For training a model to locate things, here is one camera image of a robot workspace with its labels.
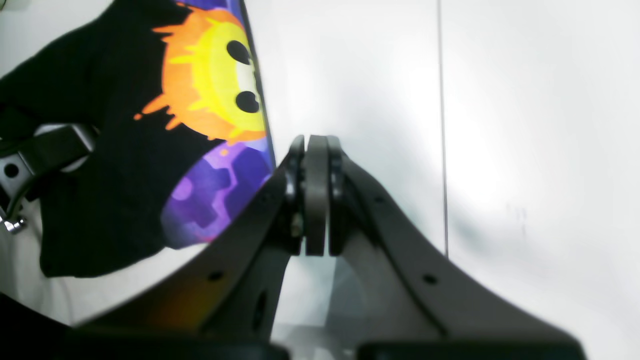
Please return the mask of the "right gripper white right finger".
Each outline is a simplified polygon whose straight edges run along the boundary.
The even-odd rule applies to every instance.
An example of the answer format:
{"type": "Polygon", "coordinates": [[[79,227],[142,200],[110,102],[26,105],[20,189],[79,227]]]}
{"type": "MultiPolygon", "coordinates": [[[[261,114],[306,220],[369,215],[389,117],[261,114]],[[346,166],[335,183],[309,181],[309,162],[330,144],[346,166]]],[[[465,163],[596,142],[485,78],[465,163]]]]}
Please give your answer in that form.
{"type": "Polygon", "coordinates": [[[336,136],[323,140],[329,249],[363,290],[357,360],[583,360],[569,333],[488,290],[435,248],[336,136]]]}

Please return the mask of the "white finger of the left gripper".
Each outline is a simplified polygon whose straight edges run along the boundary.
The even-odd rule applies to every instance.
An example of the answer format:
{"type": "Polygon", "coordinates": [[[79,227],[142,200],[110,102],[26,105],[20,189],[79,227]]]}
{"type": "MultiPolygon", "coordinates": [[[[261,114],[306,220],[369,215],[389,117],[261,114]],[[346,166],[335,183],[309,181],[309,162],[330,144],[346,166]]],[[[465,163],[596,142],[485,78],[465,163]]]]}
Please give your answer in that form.
{"type": "Polygon", "coordinates": [[[26,221],[22,202],[34,189],[84,162],[96,146],[98,131],[85,124],[49,124],[24,141],[4,142],[0,157],[1,226],[19,233],[26,221]]]}

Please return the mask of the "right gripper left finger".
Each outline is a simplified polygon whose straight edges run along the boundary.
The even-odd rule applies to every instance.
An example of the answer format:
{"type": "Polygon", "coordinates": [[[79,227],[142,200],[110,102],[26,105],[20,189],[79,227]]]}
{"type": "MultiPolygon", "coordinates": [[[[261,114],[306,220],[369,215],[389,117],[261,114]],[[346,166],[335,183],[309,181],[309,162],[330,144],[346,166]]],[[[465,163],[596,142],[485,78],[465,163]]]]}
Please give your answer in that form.
{"type": "Polygon", "coordinates": [[[67,333],[59,360],[288,360],[270,343],[301,231],[305,139],[245,210],[196,257],[151,289],[67,333]]]}

